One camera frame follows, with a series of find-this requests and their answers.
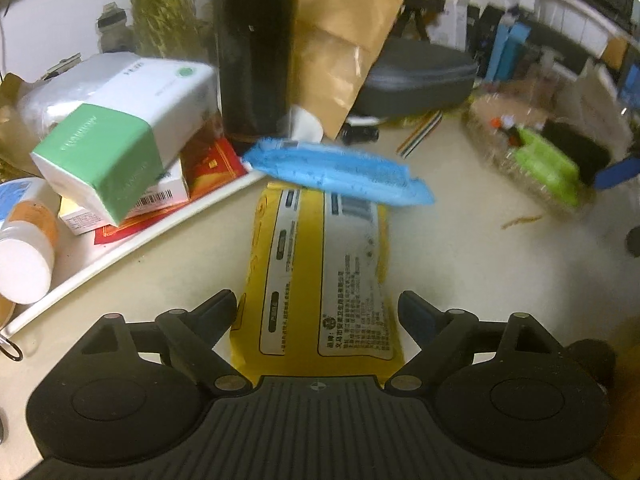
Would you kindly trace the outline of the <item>black pad in basket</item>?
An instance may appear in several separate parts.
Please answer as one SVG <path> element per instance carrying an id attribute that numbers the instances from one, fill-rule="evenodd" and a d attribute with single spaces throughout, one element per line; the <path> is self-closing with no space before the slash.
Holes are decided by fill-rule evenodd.
<path id="1" fill-rule="evenodd" d="M 597 173 L 611 162 L 608 148 L 569 122 L 547 119 L 541 135 L 577 165 L 580 180 L 585 185 L 593 185 Z"/>

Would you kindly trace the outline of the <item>clear plastic basket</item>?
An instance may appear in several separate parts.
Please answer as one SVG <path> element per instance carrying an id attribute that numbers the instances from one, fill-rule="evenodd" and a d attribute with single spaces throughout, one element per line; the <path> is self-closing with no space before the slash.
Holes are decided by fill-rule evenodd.
<path id="1" fill-rule="evenodd" d="M 585 102 L 555 110 L 515 92 L 472 99 L 463 121 L 477 153 L 558 217 L 579 216 L 596 200 L 596 175 L 627 154 L 628 124 Z"/>

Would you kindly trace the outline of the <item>green white tissue box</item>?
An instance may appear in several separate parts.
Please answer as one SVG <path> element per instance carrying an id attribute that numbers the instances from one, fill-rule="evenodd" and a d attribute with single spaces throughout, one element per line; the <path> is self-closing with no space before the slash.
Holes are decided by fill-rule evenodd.
<path id="1" fill-rule="evenodd" d="M 53 128 L 32 160 L 55 192 L 118 226 L 216 111 L 213 66 L 140 58 Z"/>

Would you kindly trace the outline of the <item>green wipes pack in basket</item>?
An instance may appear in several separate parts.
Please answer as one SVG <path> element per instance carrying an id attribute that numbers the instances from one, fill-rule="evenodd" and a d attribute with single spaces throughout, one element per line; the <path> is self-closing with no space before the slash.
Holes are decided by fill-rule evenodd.
<path id="1" fill-rule="evenodd" d="M 513 158 L 556 200 L 570 207 L 579 205 L 579 170 L 564 153 L 531 128 L 518 127 L 521 146 Z"/>

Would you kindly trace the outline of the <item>blue wet wipes pack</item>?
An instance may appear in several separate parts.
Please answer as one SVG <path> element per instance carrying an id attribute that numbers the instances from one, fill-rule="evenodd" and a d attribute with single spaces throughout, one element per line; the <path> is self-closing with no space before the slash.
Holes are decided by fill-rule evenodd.
<path id="1" fill-rule="evenodd" d="M 350 148 L 264 139 L 243 155 L 243 162 L 281 181 L 387 206 L 435 203 L 430 188 L 407 166 Z"/>

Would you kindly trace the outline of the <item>grey zippered case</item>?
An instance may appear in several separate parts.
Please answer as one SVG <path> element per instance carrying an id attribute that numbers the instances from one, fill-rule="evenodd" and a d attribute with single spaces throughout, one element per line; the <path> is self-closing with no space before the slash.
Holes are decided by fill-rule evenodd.
<path id="1" fill-rule="evenodd" d="M 407 38 L 387 38 L 352 112 L 377 118 L 417 115 L 463 103 L 476 62 L 465 52 Z"/>

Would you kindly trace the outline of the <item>yellow wet wipes pack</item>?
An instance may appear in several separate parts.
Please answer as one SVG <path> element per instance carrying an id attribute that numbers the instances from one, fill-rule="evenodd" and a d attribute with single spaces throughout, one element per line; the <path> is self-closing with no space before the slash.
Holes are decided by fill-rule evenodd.
<path id="1" fill-rule="evenodd" d="M 271 182 L 255 211 L 252 251 L 231 327 L 231 361 L 266 376 L 373 376 L 404 364 L 385 291 L 383 205 Z"/>

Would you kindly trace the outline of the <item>bamboo plant in vase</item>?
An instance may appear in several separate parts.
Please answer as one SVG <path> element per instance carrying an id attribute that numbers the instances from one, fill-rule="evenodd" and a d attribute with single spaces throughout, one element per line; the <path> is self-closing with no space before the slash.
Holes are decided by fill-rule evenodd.
<path id="1" fill-rule="evenodd" d="M 130 0 L 134 40 L 145 58 L 199 60 L 195 0 Z"/>

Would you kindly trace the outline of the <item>dry brown leaf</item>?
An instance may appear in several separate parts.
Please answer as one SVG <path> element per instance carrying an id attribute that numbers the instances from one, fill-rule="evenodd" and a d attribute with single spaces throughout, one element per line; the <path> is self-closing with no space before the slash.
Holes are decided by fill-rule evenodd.
<path id="1" fill-rule="evenodd" d="M 518 217 L 513 220 L 507 221 L 503 223 L 500 229 L 507 230 L 513 228 L 514 226 L 524 226 L 524 224 L 531 224 L 542 220 L 544 216 L 542 214 L 538 214 L 538 216 L 526 216 L 526 217 Z"/>

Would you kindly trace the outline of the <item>white tray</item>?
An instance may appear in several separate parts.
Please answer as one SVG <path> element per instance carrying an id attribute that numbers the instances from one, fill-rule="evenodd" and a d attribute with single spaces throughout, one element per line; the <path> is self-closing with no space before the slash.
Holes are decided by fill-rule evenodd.
<path id="1" fill-rule="evenodd" d="M 1 336 L 10 339 L 38 316 L 60 302 L 83 284 L 92 280 L 112 264 L 119 262 L 138 248 L 148 244 L 180 223 L 185 222 L 200 212 L 222 202 L 244 188 L 262 180 L 265 175 L 255 171 L 250 165 L 244 176 L 236 178 L 206 194 L 193 203 L 172 212 L 168 217 L 149 226 L 138 234 L 125 237 L 119 242 L 110 244 L 93 244 L 93 235 L 64 235 L 60 254 L 56 257 L 56 267 L 52 280 L 52 288 L 41 300 L 27 306 L 15 308 L 12 318 L 2 327 Z"/>

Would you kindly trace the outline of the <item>brown paper bag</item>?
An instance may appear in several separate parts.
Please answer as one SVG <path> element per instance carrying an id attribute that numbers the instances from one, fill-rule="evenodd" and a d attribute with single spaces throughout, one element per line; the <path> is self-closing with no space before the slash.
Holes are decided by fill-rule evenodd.
<path id="1" fill-rule="evenodd" d="M 355 104 L 404 0 L 298 0 L 290 96 L 331 139 Z"/>

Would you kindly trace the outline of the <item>red packet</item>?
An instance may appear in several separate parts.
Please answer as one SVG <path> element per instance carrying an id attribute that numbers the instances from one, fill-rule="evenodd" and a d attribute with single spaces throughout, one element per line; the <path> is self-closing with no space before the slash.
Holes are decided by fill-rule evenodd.
<path id="1" fill-rule="evenodd" d="M 167 206 L 146 214 L 139 214 L 124 221 L 120 226 L 102 226 L 94 231 L 95 245 L 119 242 L 154 226 L 174 212 L 191 205 L 205 195 L 243 177 L 247 170 L 226 138 L 206 140 L 198 133 L 181 153 L 183 175 L 186 177 L 190 198 L 187 202 Z"/>

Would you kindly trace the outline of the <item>black thermos bottle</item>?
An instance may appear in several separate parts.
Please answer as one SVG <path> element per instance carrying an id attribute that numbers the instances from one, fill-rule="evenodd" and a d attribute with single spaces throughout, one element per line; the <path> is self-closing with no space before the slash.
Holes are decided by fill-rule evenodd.
<path id="1" fill-rule="evenodd" d="M 291 51 L 298 0 L 216 0 L 224 135 L 242 155 L 288 136 Z"/>

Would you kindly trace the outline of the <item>white storage bin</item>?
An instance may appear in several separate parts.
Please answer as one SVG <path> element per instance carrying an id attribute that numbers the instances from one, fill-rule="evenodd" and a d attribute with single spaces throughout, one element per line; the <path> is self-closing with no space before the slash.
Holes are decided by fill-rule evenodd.
<path id="1" fill-rule="evenodd" d="M 595 58 L 604 55 L 611 40 L 639 47 L 631 34 L 582 0 L 535 0 L 534 14 L 538 21 L 580 44 Z"/>

